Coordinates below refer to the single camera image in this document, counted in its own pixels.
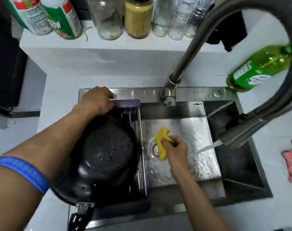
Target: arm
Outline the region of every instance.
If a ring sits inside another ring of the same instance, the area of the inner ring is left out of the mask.
[[[112,109],[112,98],[106,87],[88,91],[69,114],[2,156],[23,159],[53,182],[87,124]],[[42,197],[23,176],[0,166],[0,231],[23,230]]]
[[[208,198],[203,194],[187,166],[188,148],[178,136],[170,136],[177,143],[173,147],[167,140],[161,143],[166,149],[171,174],[178,182],[194,231],[232,231],[227,223],[216,213]]]

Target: pull-down faucet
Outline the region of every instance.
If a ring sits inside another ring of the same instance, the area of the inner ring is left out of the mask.
[[[292,48],[292,0],[226,0],[215,7],[202,22],[175,72],[169,76],[160,92],[165,105],[176,105],[176,88],[180,84],[180,78],[214,28],[229,15],[244,9],[259,9],[270,12],[277,17],[288,34]],[[292,61],[287,76],[275,95],[263,105],[246,115],[242,115],[245,118],[239,120],[236,126],[221,133],[219,138],[227,146],[240,147],[265,124],[291,110]]]

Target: drain strainer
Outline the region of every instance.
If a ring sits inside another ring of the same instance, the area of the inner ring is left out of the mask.
[[[153,141],[150,146],[149,146],[149,154],[152,157],[152,159],[156,160],[156,161],[164,161],[162,159],[160,159],[159,157],[159,149],[158,146],[156,144],[156,141]]]

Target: stainless steel sink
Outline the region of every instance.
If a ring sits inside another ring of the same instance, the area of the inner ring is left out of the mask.
[[[86,91],[81,89],[79,97]],[[147,195],[151,208],[142,214],[94,218],[87,228],[185,212],[168,161],[158,157],[154,137],[162,126],[170,130],[170,135],[179,135],[187,144],[192,173],[214,206],[272,197],[252,139],[237,149],[221,145],[197,153],[198,149],[217,141],[227,124],[242,113],[233,91],[223,87],[178,88],[176,106],[173,107],[164,106],[159,98],[159,88],[115,88],[111,91],[117,99],[139,99],[142,103],[144,167],[140,162],[135,182],[141,193]],[[130,116],[131,125],[138,133],[137,120],[138,116]]]

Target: water stream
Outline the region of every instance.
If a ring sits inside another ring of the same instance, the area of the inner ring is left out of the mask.
[[[197,154],[202,153],[202,152],[204,152],[204,151],[207,151],[207,150],[209,150],[209,149],[212,149],[212,148],[218,147],[218,146],[220,146],[220,145],[222,145],[222,144],[223,144],[223,143],[222,143],[221,140],[217,140],[217,141],[215,141],[213,144],[211,144],[211,145],[209,145],[209,146],[207,146],[207,147],[204,147],[204,148],[202,148],[202,149],[199,149],[199,150],[197,151]]]

